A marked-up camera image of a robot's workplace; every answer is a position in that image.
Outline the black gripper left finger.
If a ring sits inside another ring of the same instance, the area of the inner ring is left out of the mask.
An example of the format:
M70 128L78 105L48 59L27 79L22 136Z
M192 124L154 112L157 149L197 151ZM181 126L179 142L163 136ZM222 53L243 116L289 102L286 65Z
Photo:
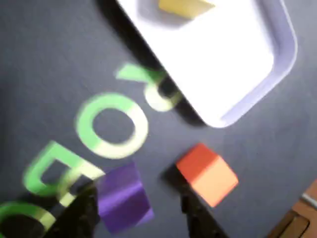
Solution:
M46 232L47 238L92 238L100 221L98 193L94 182L83 186L79 195Z

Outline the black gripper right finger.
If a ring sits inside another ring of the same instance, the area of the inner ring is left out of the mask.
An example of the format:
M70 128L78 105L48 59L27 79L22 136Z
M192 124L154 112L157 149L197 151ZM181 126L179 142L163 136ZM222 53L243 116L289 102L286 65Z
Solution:
M196 195L183 194L181 209L187 217L190 238L228 238L228 235Z

